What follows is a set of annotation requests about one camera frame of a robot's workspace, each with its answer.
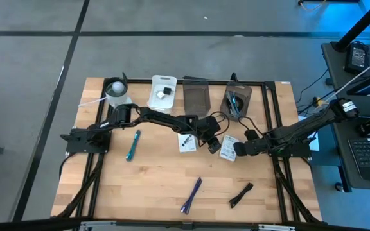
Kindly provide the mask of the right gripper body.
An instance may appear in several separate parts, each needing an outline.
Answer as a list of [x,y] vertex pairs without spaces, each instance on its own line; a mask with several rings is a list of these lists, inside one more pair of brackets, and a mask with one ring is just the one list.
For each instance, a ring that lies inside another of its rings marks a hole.
[[267,141],[259,138],[255,130],[246,130],[244,132],[247,141],[236,142],[233,144],[234,151],[238,157],[256,156],[268,150]]

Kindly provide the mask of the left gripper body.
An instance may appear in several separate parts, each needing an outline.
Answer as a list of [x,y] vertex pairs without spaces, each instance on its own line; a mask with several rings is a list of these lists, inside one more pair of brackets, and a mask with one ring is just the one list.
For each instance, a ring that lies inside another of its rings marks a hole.
[[213,116],[207,116],[197,121],[197,137],[202,143],[208,142],[221,129],[218,121]]

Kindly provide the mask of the white box with label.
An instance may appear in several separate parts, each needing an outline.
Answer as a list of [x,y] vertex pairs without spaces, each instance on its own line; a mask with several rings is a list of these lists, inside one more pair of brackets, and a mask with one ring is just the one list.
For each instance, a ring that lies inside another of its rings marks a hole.
[[238,139],[235,139],[234,137],[231,137],[229,135],[225,135],[223,138],[219,156],[225,160],[234,162],[236,160],[234,144],[237,142],[239,142]]

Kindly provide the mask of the white box with black print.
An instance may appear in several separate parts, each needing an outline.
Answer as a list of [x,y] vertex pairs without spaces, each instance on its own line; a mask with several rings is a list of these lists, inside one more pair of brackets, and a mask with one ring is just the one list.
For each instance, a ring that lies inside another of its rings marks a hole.
[[191,152],[197,150],[197,143],[195,136],[189,135],[181,135],[178,134],[178,142],[179,142],[179,152]]

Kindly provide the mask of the grey translucent bin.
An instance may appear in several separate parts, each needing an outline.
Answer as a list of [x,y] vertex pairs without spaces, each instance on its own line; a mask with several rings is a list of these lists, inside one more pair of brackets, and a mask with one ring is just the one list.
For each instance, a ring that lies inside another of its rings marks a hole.
[[207,116],[211,108],[207,80],[184,80],[184,111],[186,115]]
[[251,93],[252,89],[250,87],[230,81],[225,88],[220,111],[233,121],[246,116]]

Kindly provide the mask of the white plastic bin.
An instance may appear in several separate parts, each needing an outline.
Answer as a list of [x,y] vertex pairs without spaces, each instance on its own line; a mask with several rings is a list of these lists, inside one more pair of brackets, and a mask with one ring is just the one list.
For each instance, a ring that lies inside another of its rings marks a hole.
[[[158,112],[169,114],[175,101],[175,91],[177,86],[177,79],[173,76],[152,76],[152,87],[147,105]],[[164,99],[157,97],[158,92],[162,92],[165,87],[172,89],[170,95],[165,95]]]

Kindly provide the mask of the white paper sheet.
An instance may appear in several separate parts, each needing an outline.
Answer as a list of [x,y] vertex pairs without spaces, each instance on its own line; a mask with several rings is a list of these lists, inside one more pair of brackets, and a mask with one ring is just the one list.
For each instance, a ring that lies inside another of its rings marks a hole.
[[309,144],[310,150],[311,151],[320,151],[318,132],[314,132],[313,134],[309,135],[308,137],[313,138],[313,141]]

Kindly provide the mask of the white cup with ball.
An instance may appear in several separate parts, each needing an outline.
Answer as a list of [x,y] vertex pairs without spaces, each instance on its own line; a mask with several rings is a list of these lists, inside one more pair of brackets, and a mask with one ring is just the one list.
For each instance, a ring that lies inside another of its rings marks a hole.
[[128,96],[128,80],[123,74],[123,77],[113,77],[105,81],[105,98],[109,105],[116,108],[119,105],[132,103]]

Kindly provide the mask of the black desk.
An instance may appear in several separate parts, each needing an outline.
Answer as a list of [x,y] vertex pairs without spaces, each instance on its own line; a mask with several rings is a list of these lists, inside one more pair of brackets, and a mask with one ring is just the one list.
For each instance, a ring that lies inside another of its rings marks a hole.
[[[339,89],[354,77],[353,74],[344,71],[346,54],[335,51],[329,43],[322,44],[321,47],[333,87]],[[338,97],[349,98],[356,104],[360,115],[370,117],[370,96],[348,96],[343,90],[338,93]],[[359,175],[348,144],[348,140],[358,138],[355,126],[363,121],[365,121],[364,118],[359,118],[354,121],[334,123],[331,126],[340,160],[338,167],[340,182],[335,184],[335,188],[340,192],[350,193],[353,189],[370,189],[370,180],[365,180]]]

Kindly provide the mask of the white rod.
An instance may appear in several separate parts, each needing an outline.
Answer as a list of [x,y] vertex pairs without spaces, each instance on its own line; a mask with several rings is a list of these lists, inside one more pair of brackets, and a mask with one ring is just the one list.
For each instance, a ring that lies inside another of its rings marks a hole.
[[[336,52],[334,49],[332,49],[330,44],[323,44],[322,55],[326,62],[330,79],[333,82],[334,92],[339,90],[341,87],[347,84],[347,82],[351,81],[357,76],[356,74],[347,73],[343,68],[346,59],[346,53]],[[336,98],[350,99],[352,102],[354,102],[361,113],[370,114],[370,96],[354,96],[347,95],[346,93],[350,88],[355,87],[364,80],[367,80],[368,76],[370,76],[370,70],[353,80],[349,85],[347,85],[342,91],[332,98],[330,98],[330,96],[333,95],[332,92],[327,93],[326,96],[321,98],[325,102],[329,102]]]

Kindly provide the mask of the black power adapter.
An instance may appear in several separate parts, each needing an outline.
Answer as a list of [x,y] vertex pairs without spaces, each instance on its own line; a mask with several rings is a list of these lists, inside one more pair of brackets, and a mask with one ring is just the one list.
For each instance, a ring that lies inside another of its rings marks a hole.
[[344,70],[347,73],[359,74],[368,64],[368,47],[361,42],[354,42],[349,45],[346,53]]

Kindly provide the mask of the black pole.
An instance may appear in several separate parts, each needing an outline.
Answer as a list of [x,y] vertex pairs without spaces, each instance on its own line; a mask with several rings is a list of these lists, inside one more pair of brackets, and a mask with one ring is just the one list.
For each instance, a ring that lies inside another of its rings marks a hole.
[[364,16],[338,41],[332,42],[332,48],[343,52],[370,25],[370,9]]

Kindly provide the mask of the black rig crossbar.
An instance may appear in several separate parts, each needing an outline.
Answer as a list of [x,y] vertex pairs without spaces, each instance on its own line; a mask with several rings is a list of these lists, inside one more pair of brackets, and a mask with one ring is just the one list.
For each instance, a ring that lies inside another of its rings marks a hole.
[[100,226],[163,227],[194,230],[198,228],[232,228],[255,231],[370,231],[365,228],[342,227],[326,223],[303,223],[287,221],[284,223],[217,223],[194,221],[140,221],[106,220],[90,217],[60,218],[13,221],[0,223],[0,231],[65,231],[74,228],[94,228]]

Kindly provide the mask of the black aluminium table frame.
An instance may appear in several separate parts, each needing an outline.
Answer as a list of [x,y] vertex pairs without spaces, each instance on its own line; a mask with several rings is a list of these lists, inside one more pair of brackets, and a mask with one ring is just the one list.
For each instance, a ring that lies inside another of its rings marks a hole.
[[[276,82],[281,122],[276,122],[273,95],[267,89],[272,127],[298,121],[290,83]],[[141,130],[131,162],[125,157],[134,134]],[[81,187],[87,154],[76,154],[62,170],[51,215],[61,213]],[[294,188],[301,201],[319,220],[321,212],[310,167],[290,158]],[[188,215],[180,212],[197,178],[203,182]],[[248,182],[254,187],[235,208],[229,200]],[[281,223],[278,191],[267,154],[242,157],[234,162],[210,154],[207,145],[195,152],[180,153],[177,134],[151,123],[112,131],[110,150],[104,156],[93,217],[131,221],[183,221],[228,223]]]

